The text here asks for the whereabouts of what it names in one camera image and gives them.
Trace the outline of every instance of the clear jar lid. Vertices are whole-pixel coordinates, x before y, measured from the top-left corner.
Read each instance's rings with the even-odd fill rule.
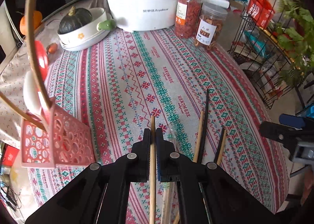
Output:
[[[224,8],[209,2],[203,2],[202,11],[221,18],[225,18],[228,14]]]

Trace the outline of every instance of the orange flower decoration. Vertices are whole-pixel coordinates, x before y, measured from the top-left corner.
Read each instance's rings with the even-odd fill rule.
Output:
[[[84,34],[83,33],[78,34],[78,38],[79,39],[83,39],[84,38]]]

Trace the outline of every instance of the jar of dried hawthorn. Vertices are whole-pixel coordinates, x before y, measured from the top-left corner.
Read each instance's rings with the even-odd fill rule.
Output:
[[[175,35],[189,38],[193,35],[197,24],[202,0],[178,0],[175,17]]]
[[[215,4],[203,2],[196,27],[194,45],[205,51],[215,46],[228,12]]]

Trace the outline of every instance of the floral tablecloth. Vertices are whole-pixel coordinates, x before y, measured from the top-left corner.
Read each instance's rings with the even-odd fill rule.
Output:
[[[213,160],[222,125],[228,131],[222,167],[270,211],[288,193],[281,146],[262,139],[258,127],[266,110],[244,73],[219,46],[203,53],[173,28],[111,32],[98,44],[63,51],[46,81],[50,96],[91,128],[95,156],[108,164],[130,152],[150,126],[150,115],[166,137],[177,129],[181,153],[193,157],[200,112],[209,89],[209,118],[203,163]],[[29,169],[39,205],[83,168]],[[163,186],[157,184],[156,221]],[[175,193],[172,217],[177,211]],[[149,184],[132,183],[127,223],[149,222]]]

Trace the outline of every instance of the green bowl handle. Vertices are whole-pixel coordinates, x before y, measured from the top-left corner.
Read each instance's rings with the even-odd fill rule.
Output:
[[[99,22],[97,25],[97,30],[106,30],[106,31],[111,31],[114,28],[116,28],[117,24],[114,19],[109,19],[103,22]]]

